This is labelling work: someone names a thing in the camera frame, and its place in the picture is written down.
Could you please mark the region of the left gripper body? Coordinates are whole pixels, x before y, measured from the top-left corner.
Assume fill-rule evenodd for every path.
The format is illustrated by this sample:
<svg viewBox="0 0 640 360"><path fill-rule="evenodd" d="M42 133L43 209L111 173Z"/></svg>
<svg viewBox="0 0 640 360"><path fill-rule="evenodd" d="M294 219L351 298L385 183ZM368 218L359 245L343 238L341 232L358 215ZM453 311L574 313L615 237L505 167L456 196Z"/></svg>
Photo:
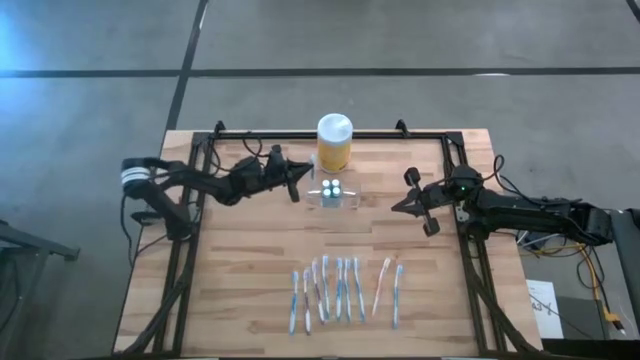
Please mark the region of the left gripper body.
<svg viewBox="0 0 640 360"><path fill-rule="evenodd" d="M296 186L288 185L288 173L284 172L284 165L287 158L282 153L279 144L273 145L267 156L265 167L250 181L248 185L248 195L254 195L263 191L271 191L277 186L285 186L292 202L300 201L299 191Z"/></svg>

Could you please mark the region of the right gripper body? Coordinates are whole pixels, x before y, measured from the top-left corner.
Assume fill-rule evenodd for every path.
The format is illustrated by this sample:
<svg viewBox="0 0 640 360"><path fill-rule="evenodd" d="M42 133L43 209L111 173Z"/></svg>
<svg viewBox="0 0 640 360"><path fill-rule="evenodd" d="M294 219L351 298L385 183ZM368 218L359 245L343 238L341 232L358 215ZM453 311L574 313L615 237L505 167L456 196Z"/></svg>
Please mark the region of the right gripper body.
<svg viewBox="0 0 640 360"><path fill-rule="evenodd" d="M405 182L412 188L419 188L421 194L419 200L415 205L420 205L424 208L425 215L422 216L424 220L423 230L427 237L437 234L440 231L440 225L436 218L433 218L429 211L445 205L450 205L453 200L450 195L447 194L448 178L435 181L421 188L419 181L421 176L416 167L410 167L405 172Z"/></svg>

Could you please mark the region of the orange white toothbrush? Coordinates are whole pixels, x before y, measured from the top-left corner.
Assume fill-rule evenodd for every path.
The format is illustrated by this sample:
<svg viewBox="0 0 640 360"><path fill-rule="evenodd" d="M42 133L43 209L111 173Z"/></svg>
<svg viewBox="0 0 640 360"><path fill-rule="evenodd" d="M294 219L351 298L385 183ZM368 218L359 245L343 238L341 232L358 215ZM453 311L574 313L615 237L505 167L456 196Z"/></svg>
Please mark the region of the orange white toothbrush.
<svg viewBox="0 0 640 360"><path fill-rule="evenodd" d="M385 274L387 273L390 267L390 264L391 264L391 258L390 257L385 258L381 266L381 269L379 271L379 275L376 283L376 289L374 293L373 305L372 305L372 312L371 312L372 316L375 316L377 313L377 308L379 305L381 291L382 291L383 280L384 280Z"/></svg>

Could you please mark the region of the clear acrylic organizer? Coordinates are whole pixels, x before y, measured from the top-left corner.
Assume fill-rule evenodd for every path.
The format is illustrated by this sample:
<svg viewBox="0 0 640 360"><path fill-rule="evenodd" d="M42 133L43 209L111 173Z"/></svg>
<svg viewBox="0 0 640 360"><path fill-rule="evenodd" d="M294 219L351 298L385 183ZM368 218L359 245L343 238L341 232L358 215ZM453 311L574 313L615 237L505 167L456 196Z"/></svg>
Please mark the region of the clear acrylic organizer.
<svg viewBox="0 0 640 360"><path fill-rule="evenodd" d="M329 207L322 206L322 191L325 189L322 186L323 180L329 180L330 182L333 179L338 179L341 183L342 190L342 204L339 207L334 205L332 200L332 204ZM306 202L315 207L320 207L324 209L356 209L359 207L361 200L361 184L353 179L341 178L337 176L333 177L316 177L315 181L309 181L308 187L305 192L305 200Z"/></svg>

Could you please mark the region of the yellow label wipes canister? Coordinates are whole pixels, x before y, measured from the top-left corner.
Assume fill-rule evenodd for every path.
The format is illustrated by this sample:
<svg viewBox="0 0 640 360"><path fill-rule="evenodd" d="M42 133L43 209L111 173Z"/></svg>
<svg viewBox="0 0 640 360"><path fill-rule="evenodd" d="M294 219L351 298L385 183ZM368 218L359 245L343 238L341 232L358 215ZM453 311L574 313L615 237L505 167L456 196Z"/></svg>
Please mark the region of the yellow label wipes canister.
<svg viewBox="0 0 640 360"><path fill-rule="evenodd" d="M323 170L338 173L348 165L353 132L353 124L346 115L329 113L319 120L317 158Z"/></svg>

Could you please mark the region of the white paper sheet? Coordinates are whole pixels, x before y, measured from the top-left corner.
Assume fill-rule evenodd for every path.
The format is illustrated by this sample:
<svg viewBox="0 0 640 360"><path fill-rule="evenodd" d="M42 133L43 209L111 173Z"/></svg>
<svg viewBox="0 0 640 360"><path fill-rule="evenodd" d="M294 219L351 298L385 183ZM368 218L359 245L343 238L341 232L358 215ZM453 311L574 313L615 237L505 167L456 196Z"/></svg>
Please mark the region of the white paper sheet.
<svg viewBox="0 0 640 360"><path fill-rule="evenodd" d="M552 282L526 280L531 307L542 339L563 339L563 329Z"/></svg>

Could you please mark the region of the black floor stand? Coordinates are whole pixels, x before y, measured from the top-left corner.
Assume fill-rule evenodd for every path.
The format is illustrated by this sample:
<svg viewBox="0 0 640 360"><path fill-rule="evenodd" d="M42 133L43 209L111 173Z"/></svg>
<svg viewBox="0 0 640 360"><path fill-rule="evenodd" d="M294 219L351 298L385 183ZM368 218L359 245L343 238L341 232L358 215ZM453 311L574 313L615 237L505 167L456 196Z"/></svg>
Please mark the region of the black floor stand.
<svg viewBox="0 0 640 360"><path fill-rule="evenodd" d="M79 252L0 220L0 360L9 360L19 343L48 258L76 261Z"/></svg>

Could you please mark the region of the black aluminium table frame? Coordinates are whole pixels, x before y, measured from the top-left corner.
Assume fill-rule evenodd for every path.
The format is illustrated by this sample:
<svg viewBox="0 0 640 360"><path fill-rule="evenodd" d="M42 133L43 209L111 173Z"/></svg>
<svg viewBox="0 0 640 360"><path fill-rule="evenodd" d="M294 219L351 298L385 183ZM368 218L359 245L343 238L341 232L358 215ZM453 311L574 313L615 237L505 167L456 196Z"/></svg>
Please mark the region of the black aluminium table frame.
<svg viewBox="0 0 640 360"><path fill-rule="evenodd" d="M127 359L536 355L518 248L471 247L454 206L439 232L394 211L424 181L493 152L484 130L172 131L122 163L125 195L156 212L133 247L114 344Z"/></svg>

